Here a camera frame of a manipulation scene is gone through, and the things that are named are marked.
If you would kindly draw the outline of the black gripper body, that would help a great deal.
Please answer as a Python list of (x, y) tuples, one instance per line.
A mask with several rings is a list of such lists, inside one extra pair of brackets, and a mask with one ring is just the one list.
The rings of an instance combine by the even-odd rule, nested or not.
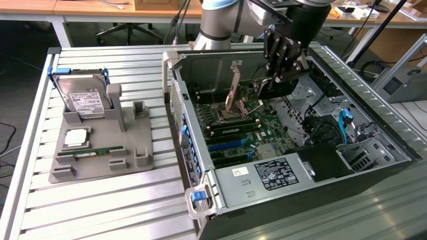
[(303, 4), (302, 6), (291, 7), (286, 12), (291, 22), (276, 24), (274, 31), (291, 40), (300, 42), (302, 48), (307, 48), (320, 31), (330, 10), (330, 4), (327, 6)]

